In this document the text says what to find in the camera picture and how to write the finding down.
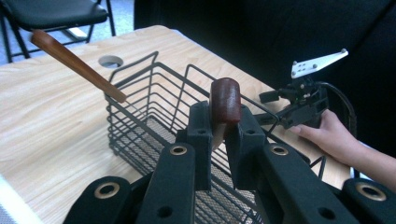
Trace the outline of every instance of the white bracket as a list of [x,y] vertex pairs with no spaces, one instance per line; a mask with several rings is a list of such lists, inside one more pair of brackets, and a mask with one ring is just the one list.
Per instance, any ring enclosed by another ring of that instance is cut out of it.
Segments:
[[311,59],[301,63],[294,62],[293,67],[291,68],[291,78],[303,77],[305,75],[317,72],[318,70],[346,57],[347,55],[347,50],[342,49],[341,52],[320,58]]

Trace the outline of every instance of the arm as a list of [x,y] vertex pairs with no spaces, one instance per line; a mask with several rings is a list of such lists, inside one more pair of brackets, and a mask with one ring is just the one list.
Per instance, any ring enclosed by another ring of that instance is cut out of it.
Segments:
[[298,125],[290,130],[396,192],[396,159],[361,144],[332,111],[323,112],[319,129]]

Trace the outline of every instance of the black cable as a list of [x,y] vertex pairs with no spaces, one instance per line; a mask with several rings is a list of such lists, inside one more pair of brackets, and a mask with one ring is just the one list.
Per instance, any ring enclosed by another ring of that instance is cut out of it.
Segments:
[[[338,90],[336,87],[334,87],[334,85],[327,83],[327,82],[316,82],[317,85],[327,88],[331,91],[333,91],[336,95],[338,95],[340,97],[340,99],[342,100],[342,102],[344,103],[344,105],[346,106],[346,109],[348,110],[348,122],[347,122],[347,128],[349,130],[349,132],[355,137],[357,138],[358,135],[358,122],[357,122],[357,118],[356,118],[356,114],[355,114],[355,110],[352,106],[352,104],[349,102],[349,100],[347,99],[347,97],[340,91]],[[360,172],[357,171],[355,168],[353,168],[353,174],[354,177],[360,177]]]

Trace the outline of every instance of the metal ring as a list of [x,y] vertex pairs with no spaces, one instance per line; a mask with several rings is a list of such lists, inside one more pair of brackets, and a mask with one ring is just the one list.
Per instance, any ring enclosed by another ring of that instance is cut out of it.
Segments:
[[278,156],[286,156],[289,154],[287,149],[279,146],[270,146],[270,150]]
[[[104,189],[105,187],[111,187],[112,190],[109,192],[102,192],[102,189]],[[119,184],[115,182],[107,182],[99,185],[99,187],[96,188],[94,195],[98,199],[107,199],[116,195],[119,192],[119,190],[120,190]]]
[[170,152],[172,155],[180,156],[187,152],[187,148],[181,147],[181,146],[174,146],[174,147],[171,147]]
[[363,183],[363,182],[357,183],[356,189],[364,197],[374,201],[383,202],[387,199],[387,195],[385,195],[385,193],[381,189],[367,183]]

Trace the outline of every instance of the basket handle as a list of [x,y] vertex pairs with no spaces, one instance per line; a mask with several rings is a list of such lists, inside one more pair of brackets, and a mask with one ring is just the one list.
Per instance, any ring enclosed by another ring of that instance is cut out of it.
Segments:
[[55,40],[52,36],[41,30],[34,30],[31,37],[33,44],[40,49],[47,52],[54,59],[63,63],[80,76],[90,81],[94,86],[104,91],[118,102],[123,103],[126,100],[126,95],[119,89],[113,86],[110,82],[105,80],[91,67],[84,63],[78,56],[72,53],[69,49]]
[[241,120],[241,93],[238,82],[229,77],[213,81],[209,109],[213,133],[212,150],[215,150],[227,133]]

